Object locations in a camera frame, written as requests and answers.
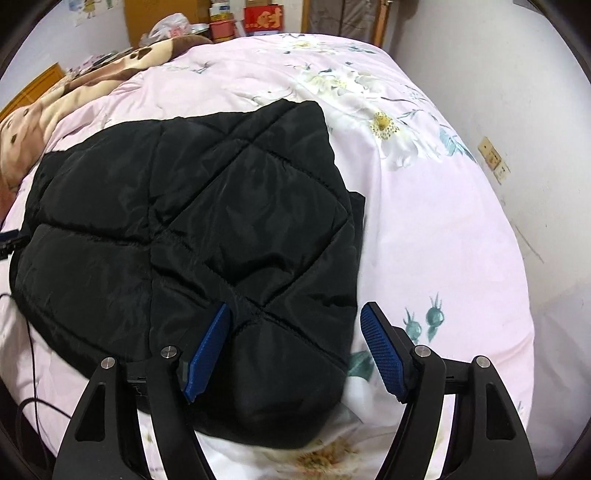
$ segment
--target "black quilted garment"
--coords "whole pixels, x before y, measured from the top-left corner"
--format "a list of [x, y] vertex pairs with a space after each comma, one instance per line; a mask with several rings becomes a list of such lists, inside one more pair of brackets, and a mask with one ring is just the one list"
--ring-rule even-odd
[[232, 331], [188, 407], [195, 428], [301, 447], [342, 394], [362, 212], [316, 103], [124, 123], [43, 158], [12, 291], [87, 377], [109, 355], [158, 354], [227, 302]]

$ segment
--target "red gift box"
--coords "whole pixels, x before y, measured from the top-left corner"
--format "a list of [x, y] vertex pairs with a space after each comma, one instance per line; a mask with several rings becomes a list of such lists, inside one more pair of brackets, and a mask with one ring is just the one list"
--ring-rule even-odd
[[246, 7], [244, 9], [244, 30], [259, 32], [283, 30], [283, 5]]

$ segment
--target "poster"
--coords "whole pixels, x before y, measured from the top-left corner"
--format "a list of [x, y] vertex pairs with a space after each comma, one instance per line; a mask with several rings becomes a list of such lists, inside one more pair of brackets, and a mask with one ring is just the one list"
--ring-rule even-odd
[[76, 26], [112, 8], [121, 8], [124, 0], [67, 0]]

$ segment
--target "bed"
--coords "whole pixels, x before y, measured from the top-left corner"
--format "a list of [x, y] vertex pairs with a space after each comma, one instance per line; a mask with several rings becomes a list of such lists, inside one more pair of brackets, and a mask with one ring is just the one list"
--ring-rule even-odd
[[[534, 329], [515, 236], [462, 140], [382, 50], [307, 34], [198, 46], [70, 114], [47, 151], [65, 150], [121, 122], [248, 112], [279, 99], [322, 107], [345, 185], [366, 197], [358, 305], [377, 301], [415, 343], [442, 357], [488, 356], [527, 425]], [[3, 231], [22, 224], [34, 175], [35, 168], [22, 182]], [[8, 269], [8, 261], [0, 263], [0, 292], [9, 292]], [[0, 332], [0, 377], [18, 404], [33, 396], [33, 376], [26, 322], [10, 299], [0, 303]], [[37, 394], [71, 415], [87, 380], [31, 334]], [[33, 407], [24, 413], [35, 425]], [[443, 466], [452, 414], [450, 398], [430, 479]], [[139, 415], [151, 475], [163, 479], [150, 417]], [[221, 479], [365, 480], [379, 470], [401, 415], [357, 323], [341, 404], [305, 449], [199, 440]], [[41, 404], [38, 416], [41, 437], [56, 455], [68, 419]]]

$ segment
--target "brown blanket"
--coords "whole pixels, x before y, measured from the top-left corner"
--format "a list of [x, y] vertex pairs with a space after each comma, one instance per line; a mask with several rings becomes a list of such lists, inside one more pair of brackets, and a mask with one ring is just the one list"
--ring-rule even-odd
[[162, 65], [205, 43], [211, 41], [199, 35], [155, 43], [48, 92], [34, 104], [8, 115], [0, 124], [0, 223], [60, 120], [88, 102], [108, 95], [136, 73]]

